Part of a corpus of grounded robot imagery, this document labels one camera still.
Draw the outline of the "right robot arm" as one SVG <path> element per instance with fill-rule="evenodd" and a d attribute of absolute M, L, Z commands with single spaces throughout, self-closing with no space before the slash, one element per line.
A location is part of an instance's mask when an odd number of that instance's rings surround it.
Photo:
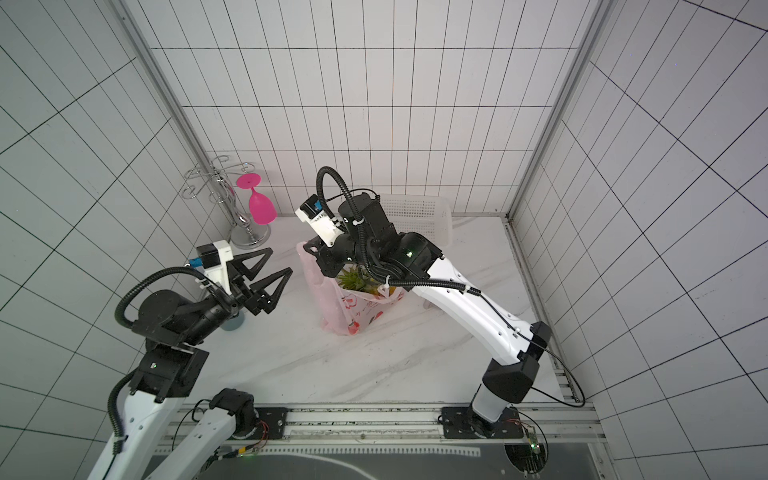
<path fill-rule="evenodd" d="M 417 232 L 399 233 L 381 202 L 366 193 L 344 194 L 333 216 L 323 196 L 310 196 L 296 211 L 316 233 L 304 243 L 309 270 L 338 283 L 356 270 L 384 296 L 409 291 L 439 307 L 491 353 L 463 424 L 489 438 L 506 411 L 532 389 L 551 330 L 542 322 L 522 321 L 502 309 L 466 280 L 442 250 Z"/>

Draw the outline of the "pink plastic bag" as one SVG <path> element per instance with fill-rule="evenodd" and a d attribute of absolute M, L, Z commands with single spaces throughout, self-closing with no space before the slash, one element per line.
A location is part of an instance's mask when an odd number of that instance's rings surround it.
<path fill-rule="evenodd" d="M 397 295 L 391 298 L 340 288 L 335 278 L 321 273 L 316 259 L 303 250 L 304 243 L 300 242 L 296 251 L 310 293 L 322 314 L 324 330 L 346 336 L 362 333 L 406 296 L 402 287 L 397 287 Z"/>

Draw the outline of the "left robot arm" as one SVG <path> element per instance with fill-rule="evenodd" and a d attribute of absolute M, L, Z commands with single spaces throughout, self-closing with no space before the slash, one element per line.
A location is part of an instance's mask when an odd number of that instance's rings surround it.
<path fill-rule="evenodd" d="M 293 271 L 259 275 L 273 251 L 232 254 L 215 242 L 198 247 L 184 266 L 161 269 L 118 302 L 114 318 L 144 338 L 146 352 L 107 399 L 112 427 L 92 479 L 194 479 L 219 460 L 255 452 L 283 437 L 287 409 L 259 407 L 252 394 L 225 388 L 152 472 L 146 470 L 208 359 L 203 341 L 243 310 L 275 310 Z"/>

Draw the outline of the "green-brown pineapple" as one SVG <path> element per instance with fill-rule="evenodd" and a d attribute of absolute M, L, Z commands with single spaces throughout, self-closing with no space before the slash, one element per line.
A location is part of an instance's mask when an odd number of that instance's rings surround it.
<path fill-rule="evenodd" d="M 363 292 L 371 295 L 378 293 L 379 283 L 367 271 L 358 265 L 346 265 L 336 276 L 337 284 L 344 290 Z"/>

